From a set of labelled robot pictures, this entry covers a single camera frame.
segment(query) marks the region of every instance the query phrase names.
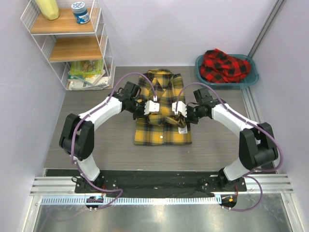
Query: jar lid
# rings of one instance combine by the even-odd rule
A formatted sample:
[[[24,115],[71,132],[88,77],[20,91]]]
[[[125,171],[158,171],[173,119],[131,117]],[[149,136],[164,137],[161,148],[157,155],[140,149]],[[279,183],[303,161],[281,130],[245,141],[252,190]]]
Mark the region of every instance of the jar lid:
[[[77,1],[77,2],[72,4],[72,9],[75,9],[75,10],[80,10],[84,7],[85,7],[85,3],[82,2],[82,1]]]

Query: red plaid cloth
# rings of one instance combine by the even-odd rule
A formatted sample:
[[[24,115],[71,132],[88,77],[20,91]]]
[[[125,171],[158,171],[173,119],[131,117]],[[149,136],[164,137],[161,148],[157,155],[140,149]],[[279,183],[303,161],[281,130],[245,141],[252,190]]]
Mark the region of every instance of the red plaid cloth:
[[[251,65],[248,61],[231,57],[215,49],[205,53],[200,75],[208,82],[239,83],[250,70]]]

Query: shirt tag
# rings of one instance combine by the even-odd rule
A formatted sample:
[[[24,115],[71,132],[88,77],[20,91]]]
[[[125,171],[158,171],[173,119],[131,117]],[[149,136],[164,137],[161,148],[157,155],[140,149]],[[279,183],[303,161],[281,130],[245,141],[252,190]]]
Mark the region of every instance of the shirt tag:
[[[188,133],[187,125],[184,128],[178,127],[178,132],[179,134],[187,134]]]

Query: blue plastic basket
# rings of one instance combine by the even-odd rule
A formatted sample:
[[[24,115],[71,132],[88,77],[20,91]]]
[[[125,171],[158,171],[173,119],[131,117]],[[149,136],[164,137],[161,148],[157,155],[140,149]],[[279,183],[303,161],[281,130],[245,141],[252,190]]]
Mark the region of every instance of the blue plastic basket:
[[[195,62],[195,74],[197,76],[198,81],[212,87],[213,89],[244,89],[251,85],[254,85],[259,80],[259,74],[257,73],[257,70],[255,68],[254,61],[245,55],[230,55],[230,56],[246,60],[251,64],[251,70],[249,74],[240,83],[212,83],[203,79],[199,74],[199,70],[203,63],[204,55],[199,56]]]

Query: wall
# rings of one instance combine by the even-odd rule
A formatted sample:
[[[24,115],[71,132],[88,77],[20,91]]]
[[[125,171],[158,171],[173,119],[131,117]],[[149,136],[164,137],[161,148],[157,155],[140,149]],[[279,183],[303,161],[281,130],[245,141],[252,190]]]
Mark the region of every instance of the wall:
[[[273,126],[284,150],[281,172],[289,175],[306,219],[309,215],[308,8],[307,0],[286,1],[254,56],[260,81],[253,87],[259,112]]]
[[[247,54],[275,0],[100,0],[118,66],[187,66],[206,50]]]
[[[20,231],[35,175],[43,163],[64,98],[20,16],[27,1],[5,4],[0,21],[0,225]]]

